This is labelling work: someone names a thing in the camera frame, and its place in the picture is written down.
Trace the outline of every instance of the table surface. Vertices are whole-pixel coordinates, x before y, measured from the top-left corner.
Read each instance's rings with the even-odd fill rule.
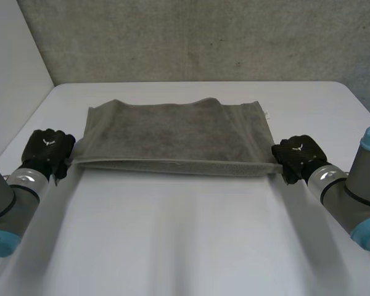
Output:
[[[36,129],[83,135],[88,107],[259,101],[274,141],[309,134],[348,171],[370,114],[333,82],[101,83],[56,87],[0,156],[20,164]],[[51,184],[0,295],[370,295],[361,250],[303,182],[82,170]]]

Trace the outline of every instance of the concrete wall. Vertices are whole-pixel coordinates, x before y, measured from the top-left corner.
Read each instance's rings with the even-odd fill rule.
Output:
[[[0,154],[54,87],[16,0],[0,0]]]
[[[18,2],[55,84],[329,80],[370,110],[370,0]]]

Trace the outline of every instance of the gray wall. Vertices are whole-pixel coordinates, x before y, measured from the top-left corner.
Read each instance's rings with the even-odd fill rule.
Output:
[[[18,3],[55,84],[329,80],[370,110],[370,0]]]

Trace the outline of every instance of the towel fold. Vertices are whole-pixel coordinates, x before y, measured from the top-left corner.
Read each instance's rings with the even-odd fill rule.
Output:
[[[281,173],[258,102],[222,105],[129,105],[89,108],[73,163],[90,168],[216,176]]]

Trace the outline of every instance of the gray towel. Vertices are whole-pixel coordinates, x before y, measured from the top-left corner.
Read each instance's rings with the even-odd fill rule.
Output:
[[[89,108],[73,163],[90,168],[215,176],[281,173],[260,104],[128,105]]]

